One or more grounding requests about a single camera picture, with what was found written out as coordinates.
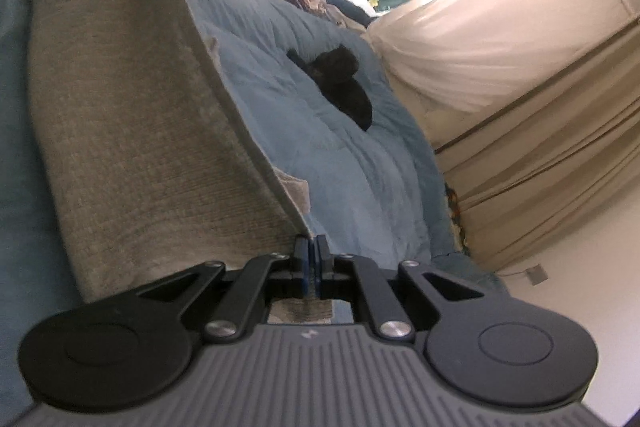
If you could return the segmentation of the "white sheer curtain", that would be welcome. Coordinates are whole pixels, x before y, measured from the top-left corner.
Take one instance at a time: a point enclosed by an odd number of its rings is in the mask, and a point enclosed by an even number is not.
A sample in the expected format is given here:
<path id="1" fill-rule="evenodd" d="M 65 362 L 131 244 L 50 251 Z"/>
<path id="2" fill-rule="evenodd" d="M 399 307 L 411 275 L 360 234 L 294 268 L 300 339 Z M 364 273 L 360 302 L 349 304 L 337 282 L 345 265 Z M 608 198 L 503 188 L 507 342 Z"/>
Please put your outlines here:
<path id="1" fill-rule="evenodd" d="M 612 36 L 639 0 L 411 0 L 366 37 L 434 146 Z"/>

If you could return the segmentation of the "wall power socket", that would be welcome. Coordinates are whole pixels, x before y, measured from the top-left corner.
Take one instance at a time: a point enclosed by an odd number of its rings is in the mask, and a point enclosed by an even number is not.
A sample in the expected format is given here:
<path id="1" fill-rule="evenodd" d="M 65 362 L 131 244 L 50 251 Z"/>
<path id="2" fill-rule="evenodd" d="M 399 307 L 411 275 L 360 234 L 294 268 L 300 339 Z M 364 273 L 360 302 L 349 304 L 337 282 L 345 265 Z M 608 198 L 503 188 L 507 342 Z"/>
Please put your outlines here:
<path id="1" fill-rule="evenodd" d="M 525 275 L 530 285 L 537 286 L 548 280 L 548 274 L 542 265 L 532 265 L 525 270 Z"/>

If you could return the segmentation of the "blue bed blanket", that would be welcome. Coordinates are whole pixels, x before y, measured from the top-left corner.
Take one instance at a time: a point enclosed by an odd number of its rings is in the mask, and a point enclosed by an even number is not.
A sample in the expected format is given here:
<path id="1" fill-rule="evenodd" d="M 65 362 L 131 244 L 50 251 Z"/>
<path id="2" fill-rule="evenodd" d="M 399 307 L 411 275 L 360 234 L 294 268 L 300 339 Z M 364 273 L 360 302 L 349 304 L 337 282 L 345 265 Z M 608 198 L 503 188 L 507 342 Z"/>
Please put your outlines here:
<path id="1" fill-rule="evenodd" d="M 224 85 L 245 126 L 280 174 L 307 225 L 334 251 L 384 268 L 416 259 L 501 291 L 460 251 L 431 145 L 400 104 L 370 46 L 352 32 L 281 0 L 186 0 L 204 40 L 219 43 Z M 32 400 L 17 347 L 40 320 L 88 303 L 70 265 L 46 166 L 32 125 L 28 51 L 32 0 L 1 0 L 1 418 Z M 362 131 L 333 106 L 305 62 L 340 45 L 372 103 Z"/>

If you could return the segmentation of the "beige curtain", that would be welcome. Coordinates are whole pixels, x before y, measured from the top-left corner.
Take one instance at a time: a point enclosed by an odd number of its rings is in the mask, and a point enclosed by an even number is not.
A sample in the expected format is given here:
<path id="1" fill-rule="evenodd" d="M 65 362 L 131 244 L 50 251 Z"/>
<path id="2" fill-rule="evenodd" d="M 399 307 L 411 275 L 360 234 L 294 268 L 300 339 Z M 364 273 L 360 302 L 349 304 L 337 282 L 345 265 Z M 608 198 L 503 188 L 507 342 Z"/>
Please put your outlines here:
<path id="1" fill-rule="evenodd" d="M 535 254 L 639 179 L 638 22 L 435 150 L 474 260 L 497 271 Z"/>

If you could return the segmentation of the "grey knit short-sleeve shirt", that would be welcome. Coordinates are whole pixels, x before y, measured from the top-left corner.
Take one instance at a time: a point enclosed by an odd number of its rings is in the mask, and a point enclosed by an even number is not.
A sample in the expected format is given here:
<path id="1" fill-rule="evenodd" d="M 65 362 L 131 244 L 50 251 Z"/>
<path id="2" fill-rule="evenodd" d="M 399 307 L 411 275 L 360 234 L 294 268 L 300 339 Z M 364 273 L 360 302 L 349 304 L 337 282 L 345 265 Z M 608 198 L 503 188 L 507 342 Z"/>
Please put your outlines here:
<path id="1" fill-rule="evenodd" d="M 28 98 L 82 298 L 307 233 L 186 0 L 32 0 Z"/>

